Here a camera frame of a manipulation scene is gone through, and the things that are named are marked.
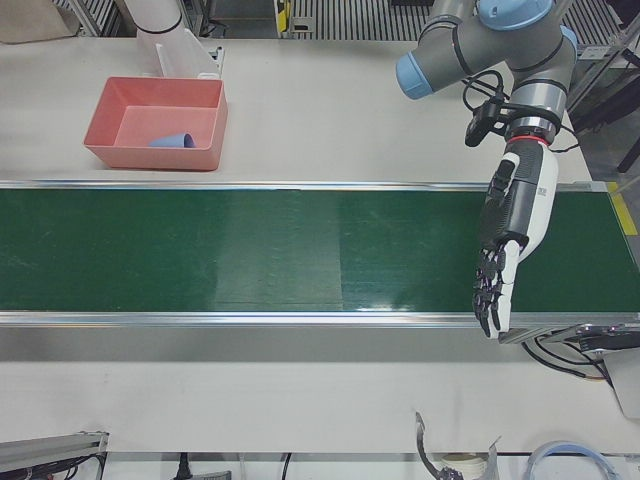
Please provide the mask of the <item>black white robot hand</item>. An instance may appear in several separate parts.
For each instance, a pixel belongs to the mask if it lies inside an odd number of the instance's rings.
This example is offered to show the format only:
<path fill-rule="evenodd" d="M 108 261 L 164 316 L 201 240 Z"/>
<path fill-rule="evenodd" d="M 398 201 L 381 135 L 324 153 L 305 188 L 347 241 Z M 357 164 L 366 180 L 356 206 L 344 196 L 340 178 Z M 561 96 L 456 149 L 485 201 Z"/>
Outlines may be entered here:
<path fill-rule="evenodd" d="M 557 180 L 557 158 L 541 139 L 507 142 L 481 209 L 473 293 L 475 317 L 491 339 L 510 328 L 517 269 L 545 237 Z"/>

